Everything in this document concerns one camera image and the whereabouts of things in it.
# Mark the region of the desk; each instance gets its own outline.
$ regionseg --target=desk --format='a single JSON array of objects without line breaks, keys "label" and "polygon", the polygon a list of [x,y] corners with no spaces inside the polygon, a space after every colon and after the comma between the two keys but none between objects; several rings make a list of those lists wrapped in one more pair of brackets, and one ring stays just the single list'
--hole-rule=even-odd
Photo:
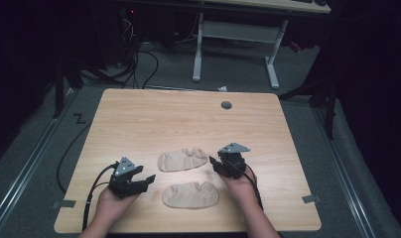
[{"label": "desk", "polygon": [[[232,103],[229,110],[222,101]],[[277,230],[318,230],[321,220],[310,195],[296,148],[279,99],[270,93],[204,92],[107,89],[99,103],[85,145],[67,189],[55,229],[79,233],[87,194],[97,175],[108,165],[127,156],[144,171],[138,178],[156,174],[147,192],[141,194],[112,232],[236,232],[245,226],[225,184],[210,163],[184,172],[158,169],[162,153],[193,147],[216,157],[231,142],[247,146],[246,163],[258,176],[264,210]],[[108,181],[106,173],[100,182]],[[174,209],[163,204],[164,189],[175,183],[212,182],[219,191],[215,206]],[[94,192],[89,221],[102,188]]]},{"label": "desk", "polygon": [[[251,6],[259,8],[271,8],[289,11],[301,11],[309,13],[325,13],[328,14],[331,8],[328,6],[319,6],[315,2],[303,3],[289,0],[202,0],[203,3],[225,3],[240,6]],[[203,37],[224,38],[229,40],[241,40],[250,42],[260,42],[272,44],[272,49],[269,57],[265,58],[265,64],[273,89],[279,88],[278,78],[275,72],[274,60],[277,55],[281,41],[286,31],[288,20],[284,20],[280,27],[263,27],[263,26],[250,26],[242,24],[222,23],[216,21],[204,21],[203,13],[200,13],[200,20],[198,26],[198,45],[195,55],[194,75],[193,81],[201,80],[201,44]]]}]

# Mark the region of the cable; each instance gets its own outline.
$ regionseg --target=cable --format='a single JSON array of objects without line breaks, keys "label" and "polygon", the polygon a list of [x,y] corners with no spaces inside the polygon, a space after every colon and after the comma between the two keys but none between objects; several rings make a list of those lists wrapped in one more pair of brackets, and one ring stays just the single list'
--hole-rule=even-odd
[{"label": "cable", "polygon": [[151,75],[145,80],[144,84],[142,84],[142,89],[145,89],[145,85],[147,84],[147,82],[149,81],[149,79],[151,79],[151,77],[157,72],[158,64],[159,64],[159,63],[158,63],[158,59],[157,59],[154,55],[152,55],[152,54],[149,53],[149,52],[144,52],[144,53],[150,55],[151,57],[153,57],[154,60],[157,62],[157,65],[155,66],[155,69],[154,69],[154,71],[151,73]]},{"label": "cable", "polygon": [[175,44],[176,44],[176,43],[185,43],[185,42],[189,42],[189,41],[192,41],[192,40],[194,40],[194,39],[197,38],[197,37],[193,37],[193,38],[189,39],[189,37],[191,37],[191,36],[194,34],[195,28],[197,27],[197,22],[198,22],[199,16],[200,16],[200,14],[197,13],[197,17],[195,18],[194,26],[192,27],[192,30],[191,30],[191,32],[189,33],[189,35],[188,35],[184,40],[181,40],[181,41],[179,41],[179,42],[175,42]]},{"label": "cable", "polygon": [[[88,72],[90,72],[91,74],[95,75],[95,77],[91,77],[91,76],[81,72],[80,74],[83,77],[86,77],[86,78],[91,79],[91,80],[103,80],[103,81],[106,81],[106,82],[109,82],[109,83],[122,84],[123,85],[122,81],[119,81],[119,80],[116,80],[116,79],[119,78],[119,77],[125,76],[128,73],[129,74],[133,73],[133,71],[135,69],[134,68],[134,63],[132,63],[133,60],[134,60],[133,59],[133,53],[137,52],[139,47],[140,47],[140,45],[138,43],[139,43],[139,39],[140,39],[141,34],[140,34],[140,31],[138,32],[137,30],[136,30],[136,34],[135,34],[134,26],[128,20],[126,20],[126,19],[123,19],[123,20],[124,20],[124,22],[126,22],[128,24],[126,30],[124,31],[124,34],[122,35],[122,38],[123,38],[124,43],[125,43],[125,50],[126,50],[126,56],[125,56],[124,61],[128,61],[127,67],[123,71],[110,76],[110,75],[107,75],[107,74],[101,72],[97,68],[94,68],[94,67],[92,67],[90,65],[86,65],[86,64],[83,64],[83,63],[81,63],[79,61],[76,61],[75,63],[77,65],[79,65],[81,68],[83,68],[83,69],[87,70]],[[130,27],[132,29],[132,32],[131,32],[130,36],[127,37],[126,36],[126,32],[129,30]]]},{"label": "cable", "polygon": [[108,182],[108,181],[105,181],[105,182],[99,183],[99,184],[96,185],[95,188],[97,188],[97,187],[99,187],[99,186],[101,186],[101,185],[104,185],[104,184],[109,184],[109,182]]},{"label": "cable", "polygon": [[135,61],[134,59],[132,59],[132,64],[133,64],[133,70],[129,73],[129,76],[123,81],[122,88],[125,88],[126,83],[130,79],[130,77],[132,77],[132,75],[135,75],[136,66],[138,64],[137,60]]},{"label": "cable", "polygon": [[252,174],[253,174],[253,177],[254,177],[254,183],[257,185],[257,176],[254,173],[253,169],[251,167],[249,167],[249,165],[247,165],[247,164],[246,164],[246,167],[248,167],[252,171]]},{"label": "cable", "polygon": [[[138,65],[139,62],[139,52],[136,53],[136,66]],[[136,79],[136,67],[135,67],[135,71],[133,73],[133,83],[132,83],[132,88],[135,89],[135,83],[136,83],[136,88],[139,89],[139,83],[138,80]]]},{"label": "cable", "polygon": [[206,47],[206,44],[203,44],[201,49],[202,49],[204,52],[207,52],[207,53],[220,53],[220,52],[224,51],[224,50],[226,49],[227,45],[228,45],[228,40],[226,40],[226,39],[209,39],[209,41],[205,41],[205,42],[206,42],[206,43],[217,43],[217,45],[220,45],[221,42],[223,42],[223,44],[222,44],[222,46],[221,46],[221,49],[219,49],[219,50],[217,50],[217,51],[209,51],[209,50],[207,50],[207,49],[205,48],[205,47]]},{"label": "cable", "polygon": [[86,129],[88,129],[88,127],[89,127],[91,124],[92,124],[92,121],[89,122],[89,123],[79,132],[79,134],[77,134],[77,136],[70,142],[70,144],[67,146],[67,149],[65,150],[64,154],[62,155],[61,160],[59,161],[58,169],[57,169],[57,171],[56,171],[56,179],[57,179],[57,181],[58,181],[58,186],[59,186],[59,188],[61,189],[61,191],[62,191],[64,194],[67,193],[67,190],[62,186],[62,183],[61,183],[61,166],[62,166],[62,163],[64,162],[64,159],[65,159],[65,157],[67,156],[67,152],[70,150],[71,146],[76,142],[76,140],[80,137],[80,135],[82,135],[82,133],[83,133]]},{"label": "cable", "polygon": [[98,187],[98,181],[104,175],[104,173],[110,169],[116,169],[118,166],[118,162],[114,165],[109,165],[106,167],[102,172],[98,175],[98,177],[95,179],[94,184],[92,185],[91,190],[89,191],[88,198],[86,199],[86,204],[85,204],[85,210],[83,212],[83,222],[82,222],[82,231],[86,228],[88,224],[88,213],[89,213],[89,208],[91,206],[91,201],[92,201],[92,193],[95,191],[95,189]]}]

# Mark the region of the wrist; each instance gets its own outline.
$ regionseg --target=wrist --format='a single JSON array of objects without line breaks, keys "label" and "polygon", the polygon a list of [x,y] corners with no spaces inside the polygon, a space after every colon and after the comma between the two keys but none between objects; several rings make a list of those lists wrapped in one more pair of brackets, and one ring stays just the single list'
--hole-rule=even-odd
[{"label": "wrist", "polygon": [[245,209],[245,208],[249,208],[252,206],[259,206],[259,204],[257,203],[257,199],[256,196],[250,196],[250,195],[246,195],[246,196],[242,196],[239,197],[239,199],[236,200],[238,206],[240,206],[241,209]]},{"label": "wrist", "polygon": [[96,227],[100,231],[105,231],[105,233],[107,233],[113,225],[113,222],[97,216],[95,216],[89,224],[89,226]]},{"label": "wrist", "polygon": [[109,229],[110,227],[105,223],[93,219],[79,235],[79,238],[104,238],[107,236]]}]

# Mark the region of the black cable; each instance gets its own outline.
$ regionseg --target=black cable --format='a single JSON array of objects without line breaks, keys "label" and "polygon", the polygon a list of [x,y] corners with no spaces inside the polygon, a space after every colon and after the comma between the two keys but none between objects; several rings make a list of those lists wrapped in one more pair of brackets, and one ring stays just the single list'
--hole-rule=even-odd
[{"label": "black cable", "polygon": [[[136,65],[138,65],[139,62],[139,52],[136,53]],[[136,83],[136,88],[139,89],[139,83],[138,80],[136,79],[136,69],[135,72],[133,73],[133,83],[132,83],[132,88],[135,89],[135,83]]]},{"label": "black cable", "polygon": [[109,76],[109,75],[101,72],[97,68],[94,68],[94,67],[92,67],[90,65],[83,64],[83,63],[81,63],[79,61],[75,61],[75,63],[77,65],[81,66],[81,68],[83,68],[83,69],[86,69],[88,72],[93,74],[95,77],[91,77],[91,76],[89,76],[87,74],[84,74],[84,73],[81,73],[81,75],[86,77],[86,78],[88,78],[88,79],[91,79],[91,80],[103,80],[103,81],[106,81],[108,83],[122,84],[123,85],[122,81],[119,81],[119,80],[116,80],[116,79],[119,78],[119,77],[125,76],[128,73],[132,74],[133,71],[135,70],[135,66],[132,63],[134,61],[133,53],[137,52],[139,50],[139,47],[140,47],[139,39],[140,39],[140,36],[141,36],[140,33],[141,33],[141,31],[137,32],[136,35],[132,38],[132,41],[129,42],[129,44],[131,46],[127,49],[126,54],[125,54],[126,55],[125,56],[125,60],[124,60],[124,61],[128,61],[128,64],[127,64],[127,67],[123,71],[121,71],[121,72],[119,72],[117,74],[114,74],[112,76]]},{"label": "black cable", "polygon": [[260,197],[260,193],[259,193],[259,188],[257,187],[257,185],[254,183],[254,181],[252,180],[252,178],[250,178],[250,176],[248,176],[246,173],[243,173],[243,175],[249,179],[250,183],[253,186],[254,192],[256,194],[256,198],[257,198],[257,203],[259,204],[260,208],[263,210],[263,204],[262,204],[262,198]]},{"label": "black cable", "polygon": [[61,166],[62,166],[62,163],[64,162],[64,159],[65,159],[65,157],[67,156],[67,152],[70,150],[70,148],[71,148],[71,147],[73,146],[73,144],[76,142],[76,140],[80,137],[80,135],[82,135],[82,133],[83,133],[86,129],[88,129],[88,127],[89,127],[91,124],[92,124],[92,121],[89,122],[89,123],[79,132],[79,134],[77,134],[77,136],[73,139],[73,141],[70,142],[70,144],[67,146],[67,149],[65,150],[64,154],[62,155],[61,160],[59,161],[58,169],[57,169],[57,171],[56,171],[56,179],[57,179],[57,181],[58,181],[58,186],[59,186],[59,188],[61,189],[61,191],[62,191],[63,193],[67,193],[67,190],[62,186],[62,183],[61,183]]},{"label": "black cable", "polygon": [[151,73],[151,75],[145,80],[144,84],[142,84],[142,89],[145,89],[145,85],[147,84],[147,82],[149,81],[149,79],[151,79],[151,77],[157,72],[158,64],[159,64],[159,63],[158,63],[158,59],[157,59],[154,55],[152,55],[152,54],[149,53],[149,52],[144,52],[144,53],[150,55],[151,57],[153,57],[154,60],[157,62],[157,65],[155,66],[155,69],[154,69],[154,71]]},{"label": "black cable", "polygon": [[106,167],[102,172],[98,175],[98,177],[95,179],[94,184],[92,185],[91,190],[89,191],[88,198],[86,199],[86,204],[85,204],[85,210],[83,212],[83,222],[82,222],[82,231],[86,228],[88,224],[88,213],[89,213],[89,208],[91,206],[91,201],[92,201],[92,193],[94,192],[95,188],[97,187],[99,179],[104,175],[104,173],[110,169],[116,169],[118,166],[118,163],[114,165],[109,165]]},{"label": "black cable", "polygon": [[126,87],[127,81],[132,77],[132,75],[135,74],[137,62],[136,62],[134,59],[132,59],[132,64],[133,64],[133,69],[132,69],[132,71],[129,73],[129,75],[127,76],[127,78],[123,81],[122,88],[125,88],[125,87]]},{"label": "black cable", "polygon": [[97,187],[99,187],[99,186],[101,186],[101,185],[104,185],[104,184],[109,184],[109,182],[108,182],[108,181],[105,181],[105,182],[99,183],[99,184],[96,185],[95,188],[97,188]]},{"label": "black cable", "polygon": [[247,165],[247,164],[246,164],[246,167],[248,167],[252,171],[252,174],[253,174],[253,177],[254,177],[254,183],[257,185],[257,176],[254,173],[253,169],[251,167],[249,167],[249,165]]}]

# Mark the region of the wire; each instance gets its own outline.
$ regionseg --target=wire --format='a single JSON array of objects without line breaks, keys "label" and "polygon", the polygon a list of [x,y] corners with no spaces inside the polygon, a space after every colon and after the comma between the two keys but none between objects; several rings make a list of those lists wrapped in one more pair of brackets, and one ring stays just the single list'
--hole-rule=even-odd
[{"label": "wire", "polygon": [[83,221],[82,221],[82,231],[86,228],[88,224],[88,213],[89,213],[89,208],[91,206],[91,201],[92,201],[92,193],[95,191],[95,189],[98,187],[98,181],[104,175],[104,173],[110,169],[116,169],[118,166],[118,163],[114,165],[109,165],[106,167],[102,172],[98,175],[98,177],[95,179],[94,184],[92,185],[91,190],[89,191],[88,198],[86,199],[86,204],[85,204],[85,210],[83,212]]},{"label": "wire", "polygon": [[122,21],[128,24],[126,27],[126,30],[124,30],[124,32],[123,32],[123,33],[126,33],[127,30],[129,30],[129,28],[132,26],[132,23],[130,23],[127,19],[122,19]]},{"label": "wire", "polygon": [[158,64],[159,64],[159,63],[158,63],[158,59],[157,59],[154,55],[152,55],[152,54],[149,53],[149,52],[144,52],[144,53],[150,55],[151,57],[153,57],[157,64],[155,65],[154,71],[153,71],[153,72],[151,73],[151,75],[145,80],[144,84],[142,84],[142,89],[145,89],[145,85],[147,84],[147,82],[148,82],[148,81],[151,79],[151,77],[154,76],[154,74],[157,72]]},{"label": "wire", "polygon": [[123,81],[122,88],[125,88],[126,87],[126,83],[130,79],[130,77],[132,77],[132,75],[135,75],[137,63],[138,63],[137,60],[135,61],[134,59],[132,59],[133,69],[129,73],[129,76]]},{"label": "wire", "polygon": [[[136,65],[138,65],[139,62],[139,52],[136,53]],[[135,89],[135,83],[136,83],[136,88],[139,89],[139,83],[138,80],[136,79],[136,68],[135,71],[133,73],[133,83],[132,83],[132,88]]]},{"label": "wire", "polygon": [[96,185],[96,187],[95,188],[97,188],[97,187],[99,187],[99,186],[101,186],[101,185],[104,185],[104,184],[109,184],[110,182],[108,182],[108,181],[105,181],[105,182],[102,182],[102,183],[99,183],[99,184],[97,184]]},{"label": "wire", "polygon": [[216,51],[209,51],[209,50],[206,49],[206,46],[202,45],[201,49],[204,52],[207,52],[207,53],[220,53],[220,52],[224,51],[227,48],[227,45],[228,45],[228,40],[226,40],[226,39],[209,39],[209,41],[205,41],[205,42],[206,43],[208,43],[208,42],[216,43],[216,45],[222,45],[221,49],[216,50]]},{"label": "wire", "polygon": [[244,175],[247,179],[249,179],[250,183],[252,184],[253,189],[254,189],[255,194],[256,194],[257,203],[259,204],[260,208],[263,210],[262,198],[260,197],[259,188],[258,188],[257,185],[254,183],[254,181],[252,180],[252,178],[250,178],[250,176],[248,176],[246,173],[243,173],[243,175]]},{"label": "wire", "polygon": [[67,149],[65,150],[64,154],[62,155],[61,160],[59,161],[58,169],[57,169],[57,171],[56,171],[56,179],[57,179],[57,181],[58,181],[58,186],[59,186],[59,188],[61,189],[61,191],[62,191],[64,194],[67,193],[67,190],[64,188],[64,186],[63,186],[62,183],[61,183],[61,166],[62,166],[62,163],[64,162],[65,157],[67,156],[67,153],[68,153],[68,151],[70,150],[71,146],[76,142],[76,140],[80,137],[80,135],[82,135],[82,133],[83,133],[86,129],[88,129],[88,127],[89,127],[91,124],[92,124],[92,121],[89,122],[89,123],[79,132],[79,134],[77,134],[77,136],[70,142],[70,144],[67,146]]},{"label": "wire", "polygon": [[248,168],[252,171],[253,177],[254,177],[254,183],[257,185],[257,176],[256,176],[256,174],[254,173],[253,169],[252,169],[251,167],[249,167],[249,165],[247,165],[247,164],[246,164],[246,167],[248,167]]},{"label": "wire", "polygon": [[194,26],[192,27],[192,30],[189,33],[189,35],[184,40],[181,40],[181,41],[176,42],[176,43],[189,42],[189,41],[192,41],[192,40],[194,40],[194,39],[196,39],[198,37],[198,36],[196,36],[196,37],[193,37],[193,38],[189,39],[189,37],[191,37],[194,34],[195,28],[197,27],[197,22],[198,22],[199,17],[200,17],[200,14],[197,13],[197,17],[195,18]]}]

